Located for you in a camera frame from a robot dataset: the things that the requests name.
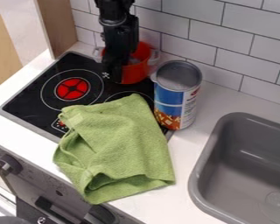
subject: red burner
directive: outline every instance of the red burner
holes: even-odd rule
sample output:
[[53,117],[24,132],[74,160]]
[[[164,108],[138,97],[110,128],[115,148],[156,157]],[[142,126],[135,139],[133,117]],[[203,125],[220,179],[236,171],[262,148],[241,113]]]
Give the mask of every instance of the red burner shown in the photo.
[[60,82],[56,94],[61,100],[75,101],[83,97],[90,89],[89,83],[81,78],[70,78]]

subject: stovetop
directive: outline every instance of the stovetop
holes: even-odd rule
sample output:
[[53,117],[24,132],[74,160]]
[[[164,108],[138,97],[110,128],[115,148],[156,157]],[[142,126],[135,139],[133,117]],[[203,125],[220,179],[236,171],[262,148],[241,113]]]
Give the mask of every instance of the stovetop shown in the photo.
[[62,108],[110,102],[133,93],[140,94],[153,110],[150,79],[133,85],[115,84],[102,75],[101,64],[69,52],[9,99],[0,114],[57,143],[68,131],[58,119]]

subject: sink basin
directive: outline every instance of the sink basin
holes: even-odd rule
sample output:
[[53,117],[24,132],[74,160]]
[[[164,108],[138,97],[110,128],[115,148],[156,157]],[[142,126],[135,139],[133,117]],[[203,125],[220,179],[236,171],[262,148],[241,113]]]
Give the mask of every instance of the sink basin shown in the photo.
[[188,187],[198,208],[226,223],[280,224],[280,124],[223,116]]

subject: robotic arm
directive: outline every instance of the robotic arm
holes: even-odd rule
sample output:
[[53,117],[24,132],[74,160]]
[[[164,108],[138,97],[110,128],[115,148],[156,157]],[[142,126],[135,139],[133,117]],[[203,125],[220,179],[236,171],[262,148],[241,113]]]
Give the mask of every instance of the robotic arm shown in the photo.
[[103,73],[116,83],[121,83],[123,66],[129,64],[130,54],[139,42],[138,18],[130,15],[135,0],[95,0],[100,9],[100,24],[106,43],[102,57]]

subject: tin can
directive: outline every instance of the tin can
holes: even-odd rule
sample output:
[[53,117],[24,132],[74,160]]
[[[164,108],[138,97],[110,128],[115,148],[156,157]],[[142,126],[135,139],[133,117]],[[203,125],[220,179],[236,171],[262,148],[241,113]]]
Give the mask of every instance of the tin can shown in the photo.
[[169,130],[181,130],[193,124],[201,71],[194,64],[174,60],[163,64],[150,78],[155,83],[157,121]]

